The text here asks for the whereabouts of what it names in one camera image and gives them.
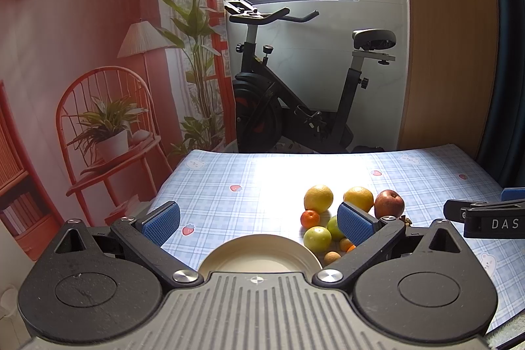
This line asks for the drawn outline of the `small orange kumquat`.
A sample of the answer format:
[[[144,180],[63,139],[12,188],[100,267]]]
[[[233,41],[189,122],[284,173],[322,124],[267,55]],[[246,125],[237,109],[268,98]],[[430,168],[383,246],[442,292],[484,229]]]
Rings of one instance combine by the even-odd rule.
[[[352,244],[353,243],[347,238],[341,239],[341,241],[339,242],[340,251],[346,252],[348,250],[348,248],[350,247],[350,245],[352,245]]]

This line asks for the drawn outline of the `red apple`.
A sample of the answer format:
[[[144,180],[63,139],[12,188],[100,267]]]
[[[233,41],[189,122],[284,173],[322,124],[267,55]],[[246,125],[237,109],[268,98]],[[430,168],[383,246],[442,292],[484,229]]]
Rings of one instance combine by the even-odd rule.
[[[405,202],[401,196],[391,189],[382,191],[374,203],[375,217],[384,216],[401,217],[405,210]]]

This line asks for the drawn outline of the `yellow orange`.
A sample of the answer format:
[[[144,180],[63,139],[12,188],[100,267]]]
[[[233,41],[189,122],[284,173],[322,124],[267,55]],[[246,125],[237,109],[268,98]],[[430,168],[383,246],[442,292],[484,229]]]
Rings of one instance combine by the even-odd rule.
[[[374,206],[375,198],[365,187],[351,187],[344,194],[344,202],[369,212]]]
[[[318,214],[328,211],[334,201],[332,190],[327,186],[311,187],[304,196],[304,210],[313,210]]]

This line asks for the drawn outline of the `green apple back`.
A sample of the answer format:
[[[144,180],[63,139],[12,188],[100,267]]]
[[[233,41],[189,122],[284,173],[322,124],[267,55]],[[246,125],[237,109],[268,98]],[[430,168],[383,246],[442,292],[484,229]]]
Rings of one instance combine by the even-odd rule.
[[[326,224],[326,229],[330,232],[334,242],[339,242],[345,238],[344,233],[339,229],[336,216],[330,218]]]

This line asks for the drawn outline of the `green apple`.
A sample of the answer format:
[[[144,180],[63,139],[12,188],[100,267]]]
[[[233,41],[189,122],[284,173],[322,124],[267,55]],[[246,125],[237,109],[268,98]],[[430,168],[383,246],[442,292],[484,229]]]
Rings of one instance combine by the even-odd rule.
[[[304,246],[314,253],[327,252],[331,246],[332,235],[326,227],[316,226],[304,233]]]
[[[330,218],[326,224],[326,229],[330,232],[334,242],[339,242],[345,238],[344,233],[339,229],[336,216]]]

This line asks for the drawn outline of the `brown longan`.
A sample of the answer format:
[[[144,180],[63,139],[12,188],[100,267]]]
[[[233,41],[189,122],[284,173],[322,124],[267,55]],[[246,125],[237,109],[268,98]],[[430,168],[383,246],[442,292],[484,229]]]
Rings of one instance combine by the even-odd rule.
[[[329,251],[323,258],[324,265],[328,266],[335,261],[339,260],[341,258],[341,255],[336,251]]]

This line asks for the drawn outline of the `green apple front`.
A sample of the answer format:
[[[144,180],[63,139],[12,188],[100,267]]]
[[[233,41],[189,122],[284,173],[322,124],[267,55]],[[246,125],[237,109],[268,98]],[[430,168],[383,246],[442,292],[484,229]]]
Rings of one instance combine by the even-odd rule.
[[[332,235],[326,227],[316,226],[304,233],[304,246],[314,253],[327,252],[331,246]]]

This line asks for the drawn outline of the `small tangerine back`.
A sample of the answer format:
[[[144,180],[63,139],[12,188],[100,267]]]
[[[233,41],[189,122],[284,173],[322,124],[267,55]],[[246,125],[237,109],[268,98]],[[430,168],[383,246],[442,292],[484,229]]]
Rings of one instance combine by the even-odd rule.
[[[300,217],[300,222],[304,229],[310,229],[320,225],[321,217],[316,211],[305,210]]]

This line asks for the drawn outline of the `dark purple mangosteen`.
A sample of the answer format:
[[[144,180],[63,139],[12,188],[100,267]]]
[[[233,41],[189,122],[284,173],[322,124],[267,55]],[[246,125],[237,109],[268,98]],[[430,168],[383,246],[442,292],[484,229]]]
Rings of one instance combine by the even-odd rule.
[[[402,221],[406,227],[410,227],[412,225],[411,219],[406,215],[398,217],[397,221]]]

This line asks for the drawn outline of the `blue plaid tablecloth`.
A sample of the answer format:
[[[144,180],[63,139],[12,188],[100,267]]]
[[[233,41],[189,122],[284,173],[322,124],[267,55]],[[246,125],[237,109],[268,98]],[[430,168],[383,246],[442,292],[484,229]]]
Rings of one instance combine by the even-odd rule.
[[[417,227],[442,216],[447,200],[496,202],[501,187],[454,145],[371,154],[235,154],[190,152],[157,193],[154,207],[176,202],[177,231],[165,250],[198,267],[239,236],[270,234],[301,241],[307,193],[335,217],[345,193],[361,187],[396,192]]]

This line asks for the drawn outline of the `cream ceramic plate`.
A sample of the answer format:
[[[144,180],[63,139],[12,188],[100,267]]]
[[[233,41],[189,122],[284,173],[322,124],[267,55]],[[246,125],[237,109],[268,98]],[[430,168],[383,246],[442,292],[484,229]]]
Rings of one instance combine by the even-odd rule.
[[[241,236],[210,252],[199,266],[207,277],[212,272],[303,273],[308,280],[322,269],[320,260],[306,247],[282,236]]]

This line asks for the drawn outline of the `wooden door panel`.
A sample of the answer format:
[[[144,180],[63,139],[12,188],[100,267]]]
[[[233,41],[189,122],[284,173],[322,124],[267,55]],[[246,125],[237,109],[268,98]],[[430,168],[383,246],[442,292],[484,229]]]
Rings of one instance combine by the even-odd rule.
[[[398,147],[476,156],[490,109],[498,0],[409,0],[409,69]]]

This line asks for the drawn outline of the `printed room backdrop curtain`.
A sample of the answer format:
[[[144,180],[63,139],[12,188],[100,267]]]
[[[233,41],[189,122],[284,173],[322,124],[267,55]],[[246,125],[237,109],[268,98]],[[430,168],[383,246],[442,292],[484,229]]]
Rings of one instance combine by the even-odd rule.
[[[234,115],[222,0],[1,0],[1,221],[31,259],[224,150]]]

